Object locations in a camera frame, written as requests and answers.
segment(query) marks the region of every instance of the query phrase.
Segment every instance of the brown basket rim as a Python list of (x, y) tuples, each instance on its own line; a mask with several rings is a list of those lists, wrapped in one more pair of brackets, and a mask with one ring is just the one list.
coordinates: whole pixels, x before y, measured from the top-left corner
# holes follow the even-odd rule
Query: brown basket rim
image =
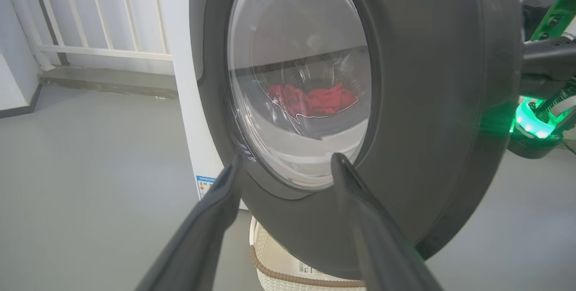
[(280, 279), (286, 282), (313, 285), (315, 287), (366, 287), (363, 281), (327, 281), (320, 279), (295, 277), (294, 275), (288, 275), (272, 271), (267, 267), (265, 267), (260, 262), (260, 260), (258, 260), (258, 257), (256, 256), (256, 249), (254, 248), (253, 245), (250, 246), (250, 258), (254, 263), (255, 267), (257, 268), (257, 270), (259, 270), (260, 272), (262, 272), (262, 274), (270, 278)]

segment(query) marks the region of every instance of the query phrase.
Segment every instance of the woven basket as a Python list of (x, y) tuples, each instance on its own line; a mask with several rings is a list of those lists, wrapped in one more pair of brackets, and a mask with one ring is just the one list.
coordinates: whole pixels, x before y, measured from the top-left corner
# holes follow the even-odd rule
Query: woven basket
[(254, 217), (250, 223), (250, 257), (265, 291), (365, 291), (362, 281), (321, 273), (290, 255)]

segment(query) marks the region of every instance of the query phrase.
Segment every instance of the floor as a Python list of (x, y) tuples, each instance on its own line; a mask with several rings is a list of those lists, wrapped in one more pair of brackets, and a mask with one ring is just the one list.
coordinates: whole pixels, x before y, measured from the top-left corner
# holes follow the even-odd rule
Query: floor
[[(0, 119), (0, 290), (132, 290), (196, 202), (177, 100), (45, 87)], [(250, 218), (226, 232), (215, 291), (261, 290)]]
[[(47, 87), (0, 119), (0, 290), (129, 291), (198, 201), (179, 103)], [(573, 290), (576, 156), (507, 152), (465, 227), (427, 261), (447, 291)], [(215, 291), (260, 291), (251, 216), (226, 232)]]

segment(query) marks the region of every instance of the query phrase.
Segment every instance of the red cloth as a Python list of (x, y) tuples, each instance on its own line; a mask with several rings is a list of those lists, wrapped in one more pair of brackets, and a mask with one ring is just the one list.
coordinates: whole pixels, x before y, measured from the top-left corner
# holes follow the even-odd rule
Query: red cloth
[(329, 116), (346, 109), (358, 98), (352, 91), (342, 88), (339, 83), (333, 88), (312, 90), (308, 94), (291, 85), (274, 85), (268, 89), (268, 96), (293, 117)]

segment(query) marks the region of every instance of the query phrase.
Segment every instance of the black cable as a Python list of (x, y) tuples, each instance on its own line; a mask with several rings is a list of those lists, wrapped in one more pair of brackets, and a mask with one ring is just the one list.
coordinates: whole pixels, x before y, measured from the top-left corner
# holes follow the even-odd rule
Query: black cable
[(568, 148), (568, 150), (570, 150), (570, 152), (572, 152), (572, 154), (576, 155), (576, 151), (572, 149), (570, 146), (568, 146), (568, 144), (563, 139), (562, 143), (564, 144), (564, 146), (566, 146), (566, 148)]

